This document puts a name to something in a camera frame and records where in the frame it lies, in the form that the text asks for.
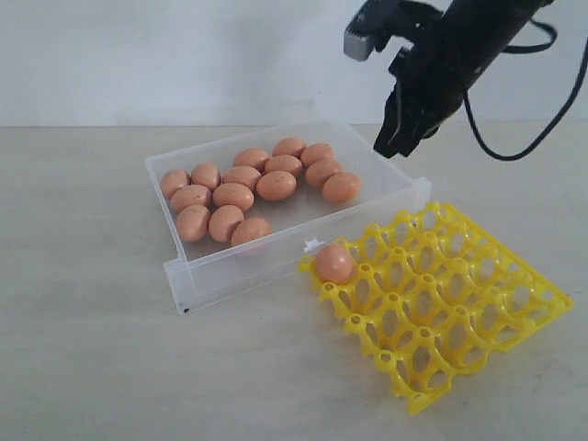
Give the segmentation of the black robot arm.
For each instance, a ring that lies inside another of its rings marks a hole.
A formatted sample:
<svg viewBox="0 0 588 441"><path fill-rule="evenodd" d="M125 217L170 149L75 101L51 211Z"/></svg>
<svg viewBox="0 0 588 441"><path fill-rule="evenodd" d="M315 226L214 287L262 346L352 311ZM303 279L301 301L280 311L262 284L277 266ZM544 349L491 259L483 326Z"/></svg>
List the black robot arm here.
<svg viewBox="0 0 588 441"><path fill-rule="evenodd" d="M396 84L374 142L380 155L410 155L466 102L465 94L502 53L549 49L558 37L533 19L543 1L454 1L446 11L400 1L377 33L376 51L393 37L411 42L390 64Z"/></svg>

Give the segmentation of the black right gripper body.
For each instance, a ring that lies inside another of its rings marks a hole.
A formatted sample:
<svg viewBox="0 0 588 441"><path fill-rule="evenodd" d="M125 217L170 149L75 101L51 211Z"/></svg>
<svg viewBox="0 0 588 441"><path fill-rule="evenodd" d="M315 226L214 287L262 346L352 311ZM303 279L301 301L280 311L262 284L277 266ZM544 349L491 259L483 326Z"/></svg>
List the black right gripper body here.
<svg viewBox="0 0 588 441"><path fill-rule="evenodd" d="M465 102L465 93L487 68L487 40L464 27L430 27L394 58L391 94L401 94L413 119L439 126Z"/></svg>

